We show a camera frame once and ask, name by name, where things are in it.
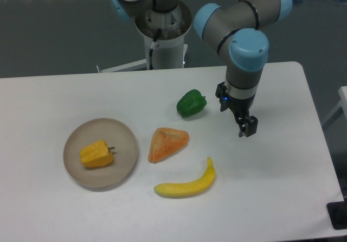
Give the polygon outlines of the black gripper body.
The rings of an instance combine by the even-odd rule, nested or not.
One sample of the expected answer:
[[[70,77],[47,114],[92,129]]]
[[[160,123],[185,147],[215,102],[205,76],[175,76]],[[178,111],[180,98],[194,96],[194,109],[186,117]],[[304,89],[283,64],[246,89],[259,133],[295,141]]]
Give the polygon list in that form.
[[[235,120],[239,125],[243,125],[246,123],[255,124],[256,118],[249,115],[249,109],[253,104],[255,95],[246,98],[246,99],[238,99],[226,94],[228,97],[228,108],[234,114]]]

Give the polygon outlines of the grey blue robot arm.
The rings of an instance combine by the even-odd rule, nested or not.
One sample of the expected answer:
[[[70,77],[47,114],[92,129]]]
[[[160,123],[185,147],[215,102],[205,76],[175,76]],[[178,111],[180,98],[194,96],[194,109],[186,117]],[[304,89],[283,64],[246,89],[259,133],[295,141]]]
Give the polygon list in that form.
[[[135,19],[149,70],[183,67],[184,37],[194,29],[227,66],[216,89],[221,111],[232,111],[240,136],[256,133],[258,120],[249,109],[269,51],[261,29],[288,16],[292,0],[238,0],[228,8],[209,3],[195,15],[180,0],[110,1],[121,18]]]

